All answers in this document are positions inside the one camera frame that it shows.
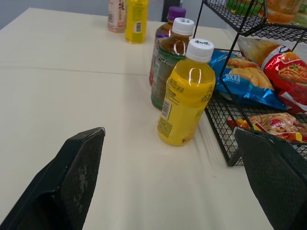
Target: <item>purple bottle cap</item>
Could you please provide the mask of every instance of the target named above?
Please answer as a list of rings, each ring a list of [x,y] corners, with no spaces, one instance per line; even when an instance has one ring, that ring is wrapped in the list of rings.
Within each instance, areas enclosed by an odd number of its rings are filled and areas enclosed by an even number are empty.
[[[171,6],[168,9],[167,19],[174,21],[175,18],[184,18],[186,16],[186,9],[181,6]]]

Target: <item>plastic bottle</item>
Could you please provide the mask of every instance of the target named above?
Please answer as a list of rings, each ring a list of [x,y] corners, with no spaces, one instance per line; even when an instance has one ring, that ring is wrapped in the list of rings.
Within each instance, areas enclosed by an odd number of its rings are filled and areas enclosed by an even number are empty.
[[[301,4],[293,23],[307,27],[307,0],[304,0]]]
[[[213,50],[207,40],[190,40],[187,59],[177,63],[167,80],[158,135],[168,144],[183,145],[194,136],[215,86],[215,73],[207,64]]]
[[[186,16],[186,9],[180,6],[171,6],[168,10],[167,19],[168,22],[161,25],[155,32],[154,48],[153,48],[153,58],[152,65],[149,73],[149,83],[153,84],[154,79],[154,63],[155,57],[158,52],[159,44],[162,40],[171,36],[173,23],[175,18],[184,18]]]
[[[151,100],[153,105],[162,109],[165,87],[177,62],[185,58],[189,38],[193,34],[194,22],[187,18],[176,18],[172,36],[160,43],[154,65]]]
[[[271,23],[289,23],[293,21],[302,0],[267,0],[268,21]]]
[[[146,37],[148,4],[149,0],[127,0],[127,42],[132,44],[144,42]]]
[[[107,27],[115,33],[125,32],[126,4],[125,0],[109,0]]]

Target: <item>bottle neck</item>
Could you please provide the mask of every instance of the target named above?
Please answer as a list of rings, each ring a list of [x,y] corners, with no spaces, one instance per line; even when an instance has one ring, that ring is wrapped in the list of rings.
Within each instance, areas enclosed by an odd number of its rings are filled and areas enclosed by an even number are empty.
[[[181,39],[181,40],[188,40],[188,41],[189,41],[189,39],[190,39],[190,37],[191,37],[192,35],[181,35],[181,34],[176,34],[176,33],[174,33],[174,32],[172,31],[172,36],[177,37],[177,38],[179,38],[179,39]]]
[[[167,21],[167,24],[172,26],[174,24],[174,21]]]
[[[208,64],[210,62],[210,61],[206,61],[206,62],[204,62],[204,61],[195,61],[195,60],[193,60],[191,58],[188,58],[187,56],[186,56],[186,61],[187,62],[197,63],[197,64]]]

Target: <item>wall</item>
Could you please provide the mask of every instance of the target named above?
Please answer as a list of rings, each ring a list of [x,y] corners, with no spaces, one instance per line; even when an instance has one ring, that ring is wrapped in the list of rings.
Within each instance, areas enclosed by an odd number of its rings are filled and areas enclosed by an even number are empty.
[[[150,0],[148,19],[161,21],[163,0]],[[197,20],[201,0],[184,0],[187,17]],[[29,7],[85,14],[107,15],[108,0],[0,0],[0,29]],[[225,28],[225,23],[204,6],[200,25]]]
[[[182,3],[182,6],[187,9],[186,17],[192,19],[195,24],[201,8],[201,1],[202,0],[184,0]],[[216,28],[227,27],[227,24],[205,5],[202,8],[199,25]]]

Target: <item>blue chip bag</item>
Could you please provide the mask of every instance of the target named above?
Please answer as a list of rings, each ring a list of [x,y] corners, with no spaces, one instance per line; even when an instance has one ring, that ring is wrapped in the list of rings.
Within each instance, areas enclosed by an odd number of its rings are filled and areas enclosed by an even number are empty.
[[[228,100],[231,100],[220,74],[228,52],[215,50],[209,63],[216,75],[215,90]],[[243,57],[232,54],[222,76],[229,90],[240,104],[261,103],[276,109],[286,110],[286,106],[276,95],[274,88],[260,67]]]

